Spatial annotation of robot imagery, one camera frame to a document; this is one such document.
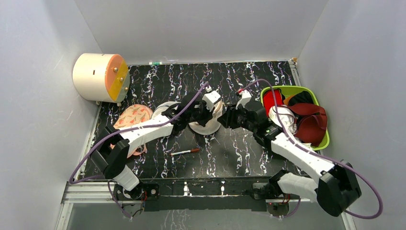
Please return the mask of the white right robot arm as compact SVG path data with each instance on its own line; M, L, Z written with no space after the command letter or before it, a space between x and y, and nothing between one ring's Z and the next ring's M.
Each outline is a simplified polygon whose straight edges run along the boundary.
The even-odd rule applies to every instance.
M284 123L269 120L260 102L228 106L218 122L225 128L249 130L267 151L286 158L307 174L303 177L280 170L266 185L253 188L255 197L283 198L286 194L294 194L316 201L324 211L335 217L361 197L356 175L349 170L350 163L332 163L311 152L296 141L285 129Z

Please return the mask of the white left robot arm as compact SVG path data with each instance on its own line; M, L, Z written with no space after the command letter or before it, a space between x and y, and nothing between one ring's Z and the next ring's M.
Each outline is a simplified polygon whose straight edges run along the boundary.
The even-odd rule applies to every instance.
M138 147L158 138L176 135L190 123L206 126L212 120L220 100L220 94L211 91L173 104L154 118L131 126L127 132L106 126L106 136L91 151L90 160L106 180L116 182L130 199L139 199L146 189L139 177L127 166L127 158Z

